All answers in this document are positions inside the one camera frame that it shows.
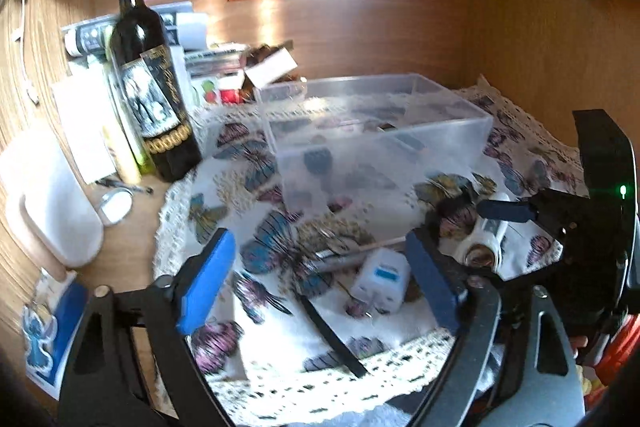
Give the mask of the person right hand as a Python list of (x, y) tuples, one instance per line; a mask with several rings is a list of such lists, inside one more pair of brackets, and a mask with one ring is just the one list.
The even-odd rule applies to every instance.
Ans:
[(570, 337), (570, 347), (573, 350), (573, 357), (578, 359), (584, 355), (589, 346), (589, 338), (587, 336)]

